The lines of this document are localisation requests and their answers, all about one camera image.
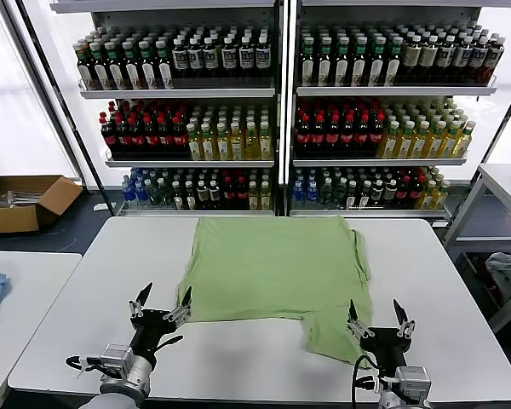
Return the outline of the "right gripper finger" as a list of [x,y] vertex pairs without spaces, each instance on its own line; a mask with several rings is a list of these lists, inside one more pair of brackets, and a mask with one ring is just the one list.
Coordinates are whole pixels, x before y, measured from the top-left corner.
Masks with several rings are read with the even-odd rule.
[[409,319],[406,310],[398,303],[396,299],[393,300],[393,307],[399,322],[399,330],[397,335],[399,337],[411,337],[415,329],[416,322]]
[[373,332],[359,319],[353,300],[350,300],[348,308],[347,327],[356,339],[373,336]]

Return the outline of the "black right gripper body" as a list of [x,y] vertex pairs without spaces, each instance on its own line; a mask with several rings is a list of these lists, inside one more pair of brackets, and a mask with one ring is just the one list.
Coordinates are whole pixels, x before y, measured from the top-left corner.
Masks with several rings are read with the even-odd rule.
[[379,369],[406,366],[405,353],[411,347],[411,338],[399,336],[394,328],[371,327],[372,336],[362,337],[360,347],[374,355]]

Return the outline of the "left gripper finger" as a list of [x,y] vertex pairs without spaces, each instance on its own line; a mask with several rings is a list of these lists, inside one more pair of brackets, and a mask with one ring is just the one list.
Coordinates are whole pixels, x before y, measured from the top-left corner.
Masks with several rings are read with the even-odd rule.
[[164,316],[164,320],[173,324],[183,324],[191,315],[192,287],[189,286],[180,305]]
[[142,316],[143,307],[146,304],[147,298],[152,289],[152,282],[144,287],[137,295],[135,300],[129,300],[129,308],[132,316]]

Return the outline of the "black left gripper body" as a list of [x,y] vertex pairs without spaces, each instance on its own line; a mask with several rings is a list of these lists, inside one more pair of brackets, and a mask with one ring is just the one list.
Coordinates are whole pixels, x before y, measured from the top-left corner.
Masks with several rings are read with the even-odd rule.
[[154,354],[164,336],[173,334],[178,325],[166,318],[169,311],[143,309],[130,319],[135,334],[130,342],[134,354]]

